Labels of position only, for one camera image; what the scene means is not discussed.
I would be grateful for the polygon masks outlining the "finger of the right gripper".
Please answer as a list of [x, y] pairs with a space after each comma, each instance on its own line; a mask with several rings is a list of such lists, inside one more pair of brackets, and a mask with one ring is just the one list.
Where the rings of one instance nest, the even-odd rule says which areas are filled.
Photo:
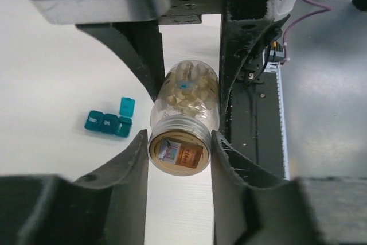
[[114, 52], [156, 101], [165, 79], [162, 34], [157, 22], [77, 24]]
[[231, 90], [247, 61], [280, 37], [288, 20], [274, 19], [275, 0], [224, 0], [221, 13], [219, 59], [220, 132], [229, 139], [227, 115]]

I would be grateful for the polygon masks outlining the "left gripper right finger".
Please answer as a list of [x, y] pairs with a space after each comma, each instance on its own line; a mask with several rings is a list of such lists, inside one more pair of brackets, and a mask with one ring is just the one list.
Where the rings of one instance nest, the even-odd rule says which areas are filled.
[[212, 132], [215, 244], [365, 244], [366, 178], [285, 180]]

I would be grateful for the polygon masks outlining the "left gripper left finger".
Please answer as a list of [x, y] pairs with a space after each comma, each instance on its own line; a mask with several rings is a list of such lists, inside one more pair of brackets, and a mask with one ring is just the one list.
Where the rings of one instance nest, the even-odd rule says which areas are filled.
[[2, 244], [143, 244], [147, 131], [70, 182], [57, 175], [1, 177]]

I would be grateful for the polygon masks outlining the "teal weekly pill organizer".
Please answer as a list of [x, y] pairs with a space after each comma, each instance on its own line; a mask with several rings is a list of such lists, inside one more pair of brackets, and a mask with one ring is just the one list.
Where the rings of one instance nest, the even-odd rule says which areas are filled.
[[122, 97], [119, 115], [92, 110], [89, 112], [84, 128], [102, 134], [127, 138], [132, 128], [135, 99]]

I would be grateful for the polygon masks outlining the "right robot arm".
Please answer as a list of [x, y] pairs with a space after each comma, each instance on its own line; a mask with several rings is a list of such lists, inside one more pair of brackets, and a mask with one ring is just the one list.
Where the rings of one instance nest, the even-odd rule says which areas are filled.
[[[177, 12], [159, 21], [82, 24], [78, 29], [112, 50], [154, 101], [153, 135], [169, 131], [210, 136], [227, 110], [230, 91], [244, 64], [275, 41], [296, 0], [173, 0]], [[165, 72], [159, 24], [196, 24], [221, 14], [220, 72], [185, 60]]]

